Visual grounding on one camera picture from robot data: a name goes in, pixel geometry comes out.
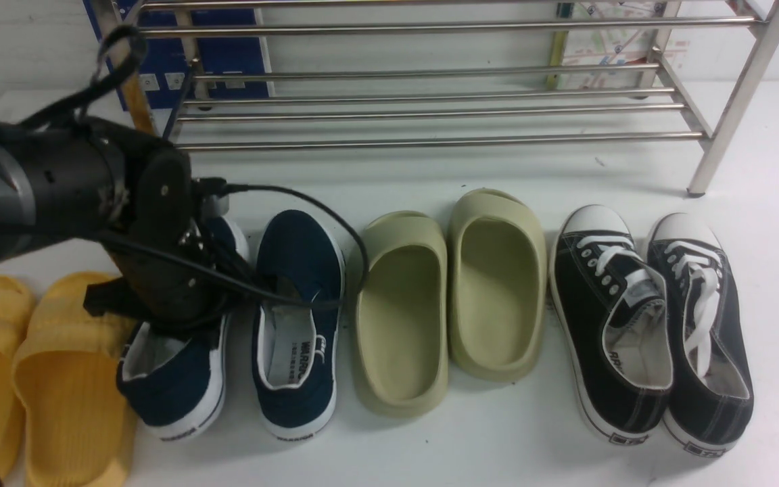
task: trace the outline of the white wall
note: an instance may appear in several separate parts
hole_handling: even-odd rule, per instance
[[[761,0],[769,6],[772,0]],[[454,18],[543,18],[553,5],[494,4],[487,6],[429,7],[415,10],[417,20]],[[722,13],[720,3],[686,3],[686,15]],[[344,16],[352,21],[376,18],[411,19],[411,8],[345,8],[315,12],[275,10],[268,22],[322,22]],[[745,32],[723,30],[680,31],[692,39],[683,71],[688,80],[723,80],[738,74],[751,46]],[[292,68],[417,68],[422,65],[526,65],[548,59],[550,34],[480,34],[478,37],[421,37],[420,39],[367,38],[357,41],[359,55],[350,55],[351,43],[327,37],[273,39],[273,65]],[[13,89],[73,89],[83,85],[93,69],[95,37],[79,0],[0,0],[0,93]],[[779,52],[769,79],[779,80]]]

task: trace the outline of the white floor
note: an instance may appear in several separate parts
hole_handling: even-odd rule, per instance
[[[690,90],[705,113],[714,114],[729,87],[695,83]],[[0,117],[11,109],[25,113],[26,99],[25,93],[6,96]],[[28,99],[37,103],[39,97]],[[471,130],[486,130],[482,121],[470,123]],[[642,121],[625,124],[647,129]],[[333,420],[311,442],[282,444],[258,419],[247,352],[250,327],[243,326],[233,329],[229,344],[230,388],[220,419],[188,444],[161,444],[139,431],[127,485],[779,485],[779,83],[761,87],[708,195],[687,200],[684,188],[699,156],[692,143],[319,152],[260,162],[229,154],[195,158],[195,174],[291,185],[338,210],[356,228],[405,209],[426,212],[445,225],[454,201],[482,186],[529,204],[549,238],[582,204],[615,208],[637,238],[665,213],[701,214],[729,252],[738,280],[757,395],[751,425],[723,459],[695,459],[661,430],[631,450],[595,438],[575,406],[565,340],[552,315],[531,375],[513,385],[494,385],[454,367],[446,400],[415,421],[380,418],[359,404],[343,330]],[[230,214],[255,240],[274,213],[290,206],[306,207],[248,194],[232,201]],[[329,226],[350,249],[350,238]],[[115,268],[89,243],[65,243],[0,265],[0,272],[25,278],[39,293],[81,269]],[[21,470],[15,469],[9,485],[22,483]]]

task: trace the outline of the white shoelace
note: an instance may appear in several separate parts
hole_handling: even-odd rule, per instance
[[[598,244],[628,244],[630,247],[633,247],[633,242],[630,240],[630,238],[627,237],[616,237],[616,235],[591,235],[591,237],[585,237],[582,238],[582,240],[579,241],[575,246],[578,249],[581,249],[584,246],[588,246],[588,244],[594,243],[596,241]],[[600,248],[600,258],[594,258],[591,259],[588,262],[596,262],[597,269],[596,272],[594,272],[594,275],[597,277],[600,277],[603,275],[603,272],[606,271],[606,266],[609,265],[609,261],[612,260],[615,256],[630,256],[630,258],[639,258],[639,255],[636,252],[633,252],[633,250],[626,249],[625,247],[621,246],[598,246]]]
[[[705,376],[711,366],[711,328],[717,317],[717,306],[720,305],[719,275],[711,268],[711,263],[722,264],[722,262],[717,253],[694,246],[687,241],[673,241],[665,248],[665,253],[671,254],[677,247],[707,256],[704,258],[704,256],[684,255],[677,262],[674,262],[673,258],[669,258],[668,261],[674,262],[671,270],[675,273],[675,279],[681,277],[684,267],[689,267],[690,280],[702,280],[701,295],[693,306],[693,321],[696,323],[696,329],[684,340],[684,354],[687,360],[690,360],[690,352],[696,350],[696,376],[705,382]]]

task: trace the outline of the rack leg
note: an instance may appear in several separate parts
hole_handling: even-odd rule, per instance
[[[678,10],[681,8],[680,2],[667,2],[663,7],[663,18],[676,18],[678,16]],[[661,53],[665,53],[665,49],[669,44],[669,37],[671,37],[670,28],[658,28],[655,30],[655,38],[651,43],[651,49],[648,52],[648,59],[646,62],[656,62],[659,59]],[[639,78],[639,87],[652,87],[655,85],[655,72],[644,72]]]
[[[114,0],[90,0],[89,6],[95,12],[102,36],[110,34],[117,25],[121,24],[122,18]],[[124,49],[127,47],[115,47],[110,50],[110,59],[114,65],[120,64],[127,57],[127,51]],[[155,124],[152,123],[149,102],[146,101],[146,95],[143,93],[136,75],[130,77],[122,85],[122,95],[124,104],[134,121],[134,129],[155,135]]]
[[[779,0],[775,0],[771,7],[766,23],[752,32],[757,37],[757,43],[753,46],[745,68],[742,69],[738,77],[735,89],[732,90],[732,96],[726,104],[726,110],[720,117],[720,123],[717,124],[711,137],[711,145],[705,151],[702,162],[696,168],[696,173],[693,175],[689,188],[687,188],[687,193],[691,198],[704,196],[708,190],[708,185],[711,184],[720,162],[726,155],[726,150],[735,137],[738,125],[741,123],[742,117],[745,116],[748,105],[777,50],[779,44]]]

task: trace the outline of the robotic arm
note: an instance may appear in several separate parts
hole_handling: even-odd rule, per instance
[[[195,333],[249,299],[340,306],[276,295],[204,228],[229,194],[283,192],[332,216],[368,262],[362,240],[331,209],[287,188],[192,179],[191,160],[170,142],[86,115],[91,102],[120,86],[145,57],[145,39],[122,26],[102,41],[99,63],[123,40],[131,53],[111,74],[99,79],[96,72],[88,89],[19,124],[0,123],[0,262],[69,238],[98,241],[122,277],[90,286],[84,308],[149,321],[170,335]]]

